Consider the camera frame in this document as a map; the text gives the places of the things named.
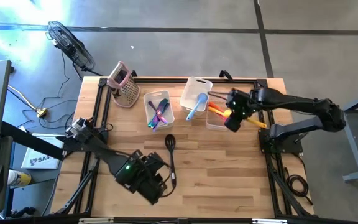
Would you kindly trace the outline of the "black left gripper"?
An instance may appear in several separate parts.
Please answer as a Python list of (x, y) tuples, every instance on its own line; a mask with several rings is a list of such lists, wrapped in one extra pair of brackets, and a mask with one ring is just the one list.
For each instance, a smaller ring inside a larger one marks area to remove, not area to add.
[(156, 204), (167, 189), (167, 185), (160, 174), (137, 175), (134, 181), (134, 187), (135, 191), (143, 196), (151, 205)]

